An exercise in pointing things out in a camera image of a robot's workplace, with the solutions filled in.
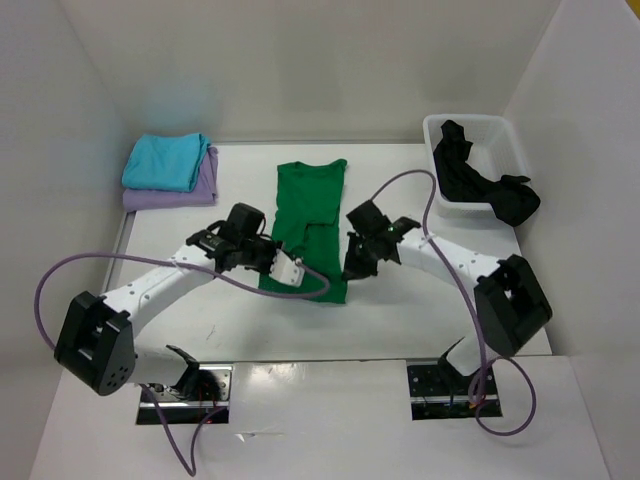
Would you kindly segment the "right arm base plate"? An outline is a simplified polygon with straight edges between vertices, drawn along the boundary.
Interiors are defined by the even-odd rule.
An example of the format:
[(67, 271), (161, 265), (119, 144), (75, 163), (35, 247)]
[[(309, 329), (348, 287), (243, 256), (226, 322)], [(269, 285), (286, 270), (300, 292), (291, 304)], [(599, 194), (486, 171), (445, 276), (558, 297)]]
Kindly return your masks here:
[(461, 377), (439, 361), (429, 359), (406, 365), (413, 421), (466, 419), (477, 406), (469, 400), (470, 377)]

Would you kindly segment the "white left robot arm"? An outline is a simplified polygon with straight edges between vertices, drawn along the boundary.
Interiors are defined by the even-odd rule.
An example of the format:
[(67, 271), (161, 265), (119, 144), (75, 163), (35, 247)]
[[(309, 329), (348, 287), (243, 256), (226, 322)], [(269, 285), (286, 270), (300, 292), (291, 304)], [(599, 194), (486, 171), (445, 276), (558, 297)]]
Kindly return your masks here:
[(237, 203), (226, 219), (192, 234), (169, 260), (128, 285), (100, 296), (77, 295), (54, 348), (56, 361), (100, 396), (144, 383), (162, 384), (180, 400), (214, 397), (215, 381), (194, 357), (173, 345), (143, 349), (135, 339), (180, 298), (236, 267), (296, 283), (296, 263), (280, 243), (260, 234), (263, 218)]

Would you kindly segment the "cyan t shirt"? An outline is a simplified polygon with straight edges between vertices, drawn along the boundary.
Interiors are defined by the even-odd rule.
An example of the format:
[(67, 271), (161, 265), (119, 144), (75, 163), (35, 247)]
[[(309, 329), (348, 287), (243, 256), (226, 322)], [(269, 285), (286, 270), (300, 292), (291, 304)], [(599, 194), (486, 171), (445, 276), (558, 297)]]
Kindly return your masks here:
[(122, 174), (124, 188), (190, 193), (211, 140), (200, 133), (177, 137), (145, 134), (135, 143)]

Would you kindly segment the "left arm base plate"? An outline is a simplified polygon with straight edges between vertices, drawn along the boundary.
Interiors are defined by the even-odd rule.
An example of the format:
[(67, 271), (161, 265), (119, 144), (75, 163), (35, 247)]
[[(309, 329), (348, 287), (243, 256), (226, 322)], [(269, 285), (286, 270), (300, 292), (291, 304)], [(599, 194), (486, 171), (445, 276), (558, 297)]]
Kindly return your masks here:
[(151, 393), (141, 393), (135, 424), (161, 424), (151, 398), (158, 404), (168, 425), (228, 424), (232, 374), (230, 364), (204, 364), (199, 383), (188, 393), (166, 385), (149, 384)]

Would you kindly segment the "purple t shirt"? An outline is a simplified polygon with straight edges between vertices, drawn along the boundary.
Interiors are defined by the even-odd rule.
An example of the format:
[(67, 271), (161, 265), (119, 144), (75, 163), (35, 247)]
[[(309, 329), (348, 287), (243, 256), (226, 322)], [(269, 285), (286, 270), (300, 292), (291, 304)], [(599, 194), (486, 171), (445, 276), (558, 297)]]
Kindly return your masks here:
[(191, 192), (126, 189), (122, 196), (123, 208), (126, 212), (137, 212), (214, 205), (217, 199), (217, 167), (218, 150), (210, 146)]

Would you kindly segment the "green t shirt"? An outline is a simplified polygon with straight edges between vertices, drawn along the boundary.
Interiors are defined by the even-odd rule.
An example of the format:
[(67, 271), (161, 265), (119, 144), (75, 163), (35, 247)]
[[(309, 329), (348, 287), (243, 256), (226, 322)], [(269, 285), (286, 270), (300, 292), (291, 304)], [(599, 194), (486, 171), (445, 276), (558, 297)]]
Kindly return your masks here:
[(316, 302), (346, 303), (339, 229), (346, 168), (345, 159), (321, 166), (291, 162), (277, 167), (277, 210), (271, 237), (329, 281), (329, 290), (316, 297)]

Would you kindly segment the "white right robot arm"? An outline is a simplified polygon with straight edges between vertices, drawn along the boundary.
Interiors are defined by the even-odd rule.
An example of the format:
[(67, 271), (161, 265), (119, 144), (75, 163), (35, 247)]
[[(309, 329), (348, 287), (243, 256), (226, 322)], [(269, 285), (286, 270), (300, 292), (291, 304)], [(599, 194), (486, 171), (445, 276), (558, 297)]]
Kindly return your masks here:
[(368, 200), (347, 214), (345, 281), (378, 274), (392, 261), (458, 287), (473, 308), (473, 331), (442, 356), (438, 380), (450, 393), (462, 392), (483, 364), (515, 356), (552, 318), (551, 305), (529, 262), (484, 255), (431, 235), (418, 221), (391, 221)]

